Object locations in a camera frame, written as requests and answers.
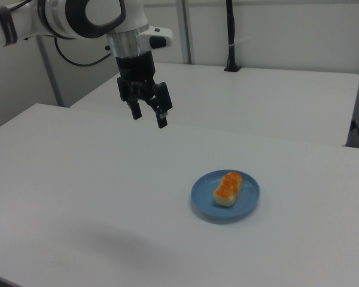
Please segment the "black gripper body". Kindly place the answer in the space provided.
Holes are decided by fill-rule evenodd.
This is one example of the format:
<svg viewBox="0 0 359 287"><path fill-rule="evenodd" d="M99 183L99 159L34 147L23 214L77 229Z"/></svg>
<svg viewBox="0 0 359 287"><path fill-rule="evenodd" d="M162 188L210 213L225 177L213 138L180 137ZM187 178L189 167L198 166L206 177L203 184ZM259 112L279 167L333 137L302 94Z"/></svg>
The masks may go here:
<svg viewBox="0 0 359 287"><path fill-rule="evenodd" d="M172 101L165 82L156 83L156 72L152 53L145 52L139 56L116 58L120 76L117 78L121 100L127 104L142 100L152 107L159 106L170 110Z"/></svg>

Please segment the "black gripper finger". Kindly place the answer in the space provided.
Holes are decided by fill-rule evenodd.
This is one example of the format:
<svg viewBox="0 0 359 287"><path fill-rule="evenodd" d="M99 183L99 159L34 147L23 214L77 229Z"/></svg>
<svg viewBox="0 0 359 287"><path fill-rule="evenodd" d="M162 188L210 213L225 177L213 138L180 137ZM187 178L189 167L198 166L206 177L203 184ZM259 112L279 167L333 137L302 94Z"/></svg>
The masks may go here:
<svg viewBox="0 0 359 287"><path fill-rule="evenodd" d="M158 127L160 129L162 129L168 125L167 118L166 118L167 115L168 115L167 110L162 109L159 106L156 108L156 120L157 120Z"/></svg>
<svg viewBox="0 0 359 287"><path fill-rule="evenodd" d="M134 120L138 120L142 117L142 112L138 101L133 101L128 104Z"/></svg>

